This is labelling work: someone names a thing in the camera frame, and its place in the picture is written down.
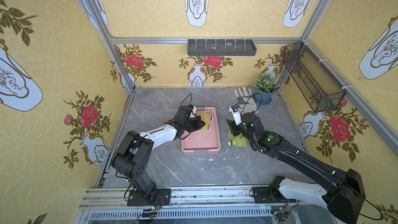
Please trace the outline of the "pink perforated storage basket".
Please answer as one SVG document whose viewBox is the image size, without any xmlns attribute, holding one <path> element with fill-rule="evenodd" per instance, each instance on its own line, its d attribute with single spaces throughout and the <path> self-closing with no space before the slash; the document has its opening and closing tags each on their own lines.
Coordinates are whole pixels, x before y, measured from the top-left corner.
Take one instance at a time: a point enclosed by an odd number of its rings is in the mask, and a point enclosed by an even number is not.
<svg viewBox="0 0 398 224">
<path fill-rule="evenodd" d="M 181 141 L 181 150 L 186 155 L 199 155 L 199 154 L 216 154 L 220 150 L 220 135 L 218 127 L 218 119 L 216 109 L 214 107 L 199 107 L 195 113 L 200 116 L 207 113 L 213 116 L 213 120 L 209 121 L 211 129 L 205 131 L 194 131 L 192 133 L 185 132 Z"/>
</svg>

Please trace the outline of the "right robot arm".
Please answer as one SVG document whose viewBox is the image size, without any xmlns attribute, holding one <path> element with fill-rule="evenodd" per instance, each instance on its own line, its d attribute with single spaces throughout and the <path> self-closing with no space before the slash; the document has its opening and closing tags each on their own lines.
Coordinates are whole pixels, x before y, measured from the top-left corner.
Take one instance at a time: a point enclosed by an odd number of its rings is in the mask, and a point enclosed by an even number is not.
<svg viewBox="0 0 398 224">
<path fill-rule="evenodd" d="M 311 178 L 325 190 L 320 206 L 346 224 L 358 221 L 365 191 L 361 175 L 353 169 L 343 171 L 330 166 L 295 147 L 283 136 L 266 131 L 254 112 L 240 116 L 240 121 L 227 120 L 234 136 L 242 135 L 254 151 L 284 162 Z"/>
</svg>

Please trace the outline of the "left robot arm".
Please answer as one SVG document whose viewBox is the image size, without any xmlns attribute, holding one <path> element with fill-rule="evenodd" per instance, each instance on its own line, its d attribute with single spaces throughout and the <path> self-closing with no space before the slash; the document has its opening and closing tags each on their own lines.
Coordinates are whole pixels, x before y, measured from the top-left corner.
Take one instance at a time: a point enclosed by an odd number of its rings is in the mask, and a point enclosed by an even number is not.
<svg viewBox="0 0 398 224">
<path fill-rule="evenodd" d="M 156 197 L 157 186 L 146 172 L 153 149 L 174 141 L 183 140 L 183 134 L 200 130 L 205 122 L 196 115 L 197 108 L 193 105 L 179 107 L 173 119 L 161 127 L 151 131 L 138 133 L 128 132 L 118 146 L 111 159 L 111 166 L 132 185 L 136 193 L 149 202 Z"/>
</svg>

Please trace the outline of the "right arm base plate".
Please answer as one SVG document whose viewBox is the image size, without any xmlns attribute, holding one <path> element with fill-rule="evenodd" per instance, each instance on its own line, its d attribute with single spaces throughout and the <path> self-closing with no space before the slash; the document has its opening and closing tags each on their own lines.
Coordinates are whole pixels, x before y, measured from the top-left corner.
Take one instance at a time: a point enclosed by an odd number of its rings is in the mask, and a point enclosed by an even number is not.
<svg viewBox="0 0 398 224">
<path fill-rule="evenodd" d="M 253 187 L 251 196 L 254 198 L 255 203 L 296 203 L 295 199 L 288 199 L 279 191 L 279 186 L 283 179 L 285 177 L 276 176 L 268 186 Z"/>
</svg>

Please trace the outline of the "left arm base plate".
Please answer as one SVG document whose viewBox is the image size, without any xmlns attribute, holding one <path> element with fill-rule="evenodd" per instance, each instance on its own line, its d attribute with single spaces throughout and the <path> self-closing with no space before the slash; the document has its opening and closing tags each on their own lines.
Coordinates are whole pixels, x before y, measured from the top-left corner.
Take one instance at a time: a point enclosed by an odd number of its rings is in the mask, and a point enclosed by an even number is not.
<svg viewBox="0 0 398 224">
<path fill-rule="evenodd" d="M 144 196 L 139 193 L 136 189 L 129 191 L 129 197 L 127 199 L 127 206 L 168 206 L 171 200 L 171 189 L 170 188 L 157 188 L 151 192 L 148 196 Z"/>
</svg>

